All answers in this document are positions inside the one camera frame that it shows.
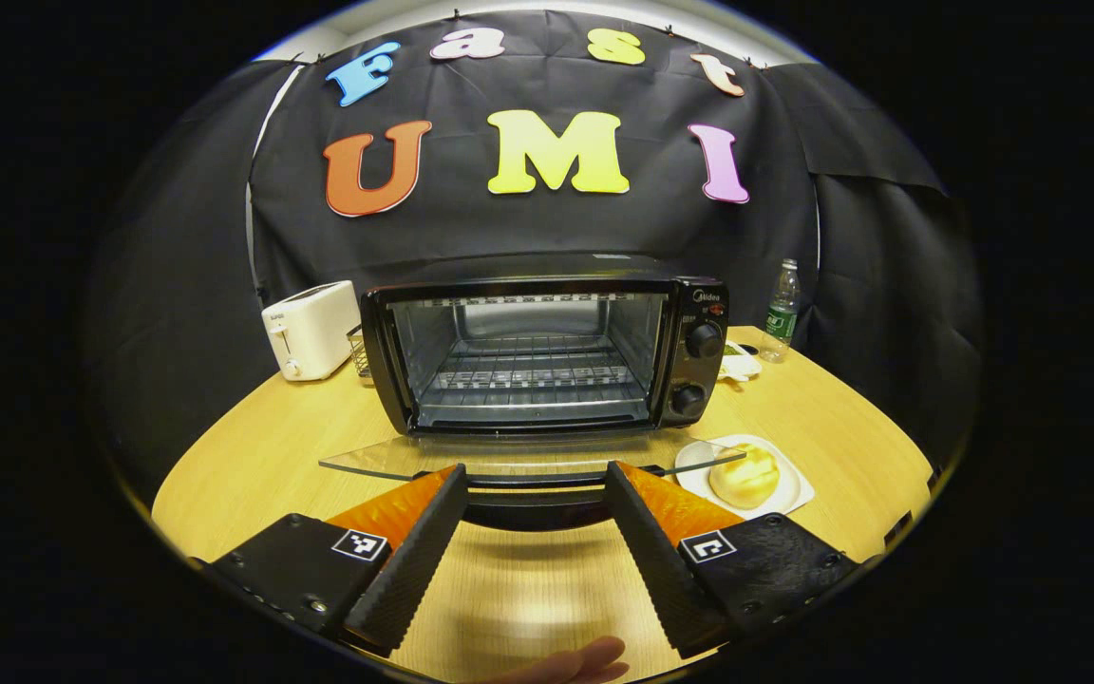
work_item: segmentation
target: water bottle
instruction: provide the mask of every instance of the water bottle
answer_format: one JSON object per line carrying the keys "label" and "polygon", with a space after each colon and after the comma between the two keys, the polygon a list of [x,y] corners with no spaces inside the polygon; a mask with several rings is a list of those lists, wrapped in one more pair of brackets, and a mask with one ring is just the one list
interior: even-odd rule
{"label": "water bottle", "polygon": [[782,260],[771,304],[767,308],[767,329],[763,336],[760,356],[771,363],[781,362],[795,332],[795,300],[800,299],[800,280],[795,277],[795,259]]}

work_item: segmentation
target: letter m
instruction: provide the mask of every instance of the letter m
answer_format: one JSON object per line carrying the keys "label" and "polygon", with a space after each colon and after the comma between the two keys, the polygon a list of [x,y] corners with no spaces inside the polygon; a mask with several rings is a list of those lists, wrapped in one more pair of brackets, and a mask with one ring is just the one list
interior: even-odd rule
{"label": "letter m", "polygon": [[581,192],[626,192],[630,184],[619,173],[616,128],[619,117],[603,112],[582,112],[572,117],[559,138],[538,114],[529,109],[494,112],[487,123],[500,130],[500,161],[487,189],[496,195],[535,189],[535,178],[526,173],[531,160],[544,183],[559,190],[572,162],[580,160],[572,187]]}

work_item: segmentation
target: green bottle label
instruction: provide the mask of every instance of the green bottle label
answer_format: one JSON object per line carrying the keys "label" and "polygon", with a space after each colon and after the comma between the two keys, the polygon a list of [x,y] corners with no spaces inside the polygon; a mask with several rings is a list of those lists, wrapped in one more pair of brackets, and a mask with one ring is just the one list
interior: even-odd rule
{"label": "green bottle label", "polygon": [[769,306],[767,309],[767,334],[777,339],[791,339],[795,329],[795,312]]}

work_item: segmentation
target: finger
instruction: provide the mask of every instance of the finger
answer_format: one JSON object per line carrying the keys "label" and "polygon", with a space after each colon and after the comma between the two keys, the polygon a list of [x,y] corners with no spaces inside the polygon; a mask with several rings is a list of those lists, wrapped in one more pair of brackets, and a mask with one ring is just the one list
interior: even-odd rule
{"label": "finger", "polygon": [[581,670],[578,674],[598,672],[621,657],[627,645],[619,637],[597,637],[589,645],[581,646]]}
{"label": "finger", "polygon": [[589,674],[578,674],[568,684],[605,684],[607,681],[619,680],[627,674],[630,665],[625,662],[616,662],[613,665],[604,666],[602,670]]}
{"label": "finger", "polygon": [[582,665],[583,659],[579,651],[560,651],[477,684],[565,684],[577,676]]}

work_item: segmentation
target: wire basket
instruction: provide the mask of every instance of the wire basket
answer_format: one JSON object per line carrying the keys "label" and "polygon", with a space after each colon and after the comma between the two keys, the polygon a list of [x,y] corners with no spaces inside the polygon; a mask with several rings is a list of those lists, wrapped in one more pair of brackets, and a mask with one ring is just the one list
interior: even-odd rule
{"label": "wire basket", "polygon": [[370,375],[370,359],[365,358],[365,340],[360,325],[349,331],[349,345],[352,347],[352,367],[357,369],[357,376],[362,385],[373,385],[374,378]]}

